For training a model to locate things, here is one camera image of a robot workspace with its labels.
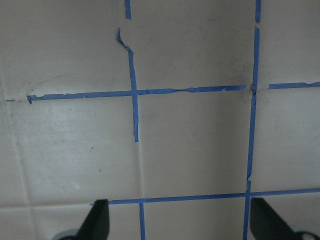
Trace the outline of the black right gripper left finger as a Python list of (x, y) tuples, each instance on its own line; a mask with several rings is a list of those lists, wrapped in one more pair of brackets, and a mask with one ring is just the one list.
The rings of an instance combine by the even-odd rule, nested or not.
[(110, 233), (109, 202), (96, 200), (76, 234), (77, 240), (106, 240)]

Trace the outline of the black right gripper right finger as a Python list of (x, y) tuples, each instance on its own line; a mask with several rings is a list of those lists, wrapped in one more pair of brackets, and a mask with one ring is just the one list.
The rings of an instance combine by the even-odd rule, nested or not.
[(250, 200), (249, 227), (256, 240), (300, 240), (276, 211), (260, 197)]

